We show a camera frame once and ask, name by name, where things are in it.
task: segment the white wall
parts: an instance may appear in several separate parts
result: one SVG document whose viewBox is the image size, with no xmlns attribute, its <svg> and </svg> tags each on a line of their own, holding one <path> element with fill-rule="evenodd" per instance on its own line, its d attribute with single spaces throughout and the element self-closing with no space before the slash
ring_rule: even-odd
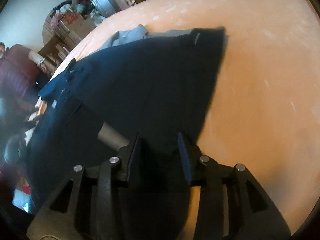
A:
<svg viewBox="0 0 320 240">
<path fill-rule="evenodd" d="M 65 0 L 9 0 L 0 14 L 0 42 L 6 47 L 22 44 L 39 51 L 42 27 L 53 7 Z"/>
</svg>

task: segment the metal screw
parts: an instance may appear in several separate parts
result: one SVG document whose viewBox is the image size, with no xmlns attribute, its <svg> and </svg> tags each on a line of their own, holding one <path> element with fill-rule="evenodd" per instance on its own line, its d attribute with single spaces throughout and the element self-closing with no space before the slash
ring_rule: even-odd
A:
<svg viewBox="0 0 320 240">
<path fill-rule="evenodd" d="M 73 170 L 75 171 L 75 172 L 79 172 L 79 171 L 82 171 L 82 165 L 76 165 L 76 166 L 74 166 L 73 167 Z"/>
<path fill-rule="evenodd" d="M 245 166 L 242 163 L 239 163 L 236 165 L 236 169 L 238 171 L 244 171 L 245 170 Z"/>
<path fill-rule="evenodd" d="M 119 158 L 117 156 L 113 156 L 109 160 L 111 163 L 117 163 L 119 161 Z"/>
<path fill-rule="evenodd" d="M 201 155 L 199 160 L 202 162 L 202 163 L 206 163 L 208 162 L 210 159 L 207 155 Z"/>
</svg>

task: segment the red object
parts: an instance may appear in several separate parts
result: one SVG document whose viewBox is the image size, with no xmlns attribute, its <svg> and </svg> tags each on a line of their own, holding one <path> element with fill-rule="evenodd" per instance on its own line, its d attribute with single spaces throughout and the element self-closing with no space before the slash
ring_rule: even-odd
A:
<svg viewBox="0 0 320 240">
<path fill-rule="evenodd" d="M 30 51 L 21 44 L 6 49 L 0 59 L 0 89 L 9 89 L 23 98 L 40 72 L 38 66 L 28 59 Z"/>
</svg>

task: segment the black cloth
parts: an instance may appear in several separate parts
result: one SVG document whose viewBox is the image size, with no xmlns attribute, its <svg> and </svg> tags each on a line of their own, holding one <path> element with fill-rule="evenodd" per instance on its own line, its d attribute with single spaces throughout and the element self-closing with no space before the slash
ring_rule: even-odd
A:
<svg viewBox="0 0 320 240">
<path fill-rule="evenodd" d="M 138 132 L 147 145 L 132 185 L 120 192 L 129 239 L 175 239 L 189 200 L 177 135 L 184 131 L 196 143 L 223 43 L 223 28 L 135 41 L 87 56 L 45 87 L 41 93 L 57 104 L 36 127 L 26 162 L 36 206 L 75 165 L 100 165 L 116 155 L 97 139 L 106 122 L 128 139 Z"/>
</svg>

